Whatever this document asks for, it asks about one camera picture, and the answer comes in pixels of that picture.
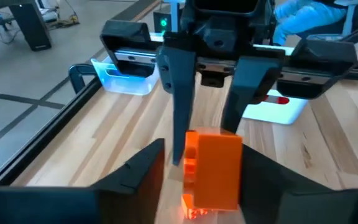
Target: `led light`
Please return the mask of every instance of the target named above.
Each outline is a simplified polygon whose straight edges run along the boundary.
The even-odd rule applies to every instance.
[[[166,27],[166,26],[168,25],[167,19],[162,19],[162,20],[160,21],[160,24],[161,24],[162,27]]]

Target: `wooden table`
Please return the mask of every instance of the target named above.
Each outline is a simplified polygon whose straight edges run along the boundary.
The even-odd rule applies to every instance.
[[[192,128],[219,126],[229,82],[227,78],[222,89],[197,87]],[[310,101],[293,125],[244,119],[237,133],[244,144],[323,185],[358,187],[358,82],[343,81]],[[165,180],[156,223],[244,222],[241,212],[183,219],[182,172],[171,165],[172,97],[161,83],[146,96],[100,89],[14,185],[86,186],[156,138],[166,139]]]

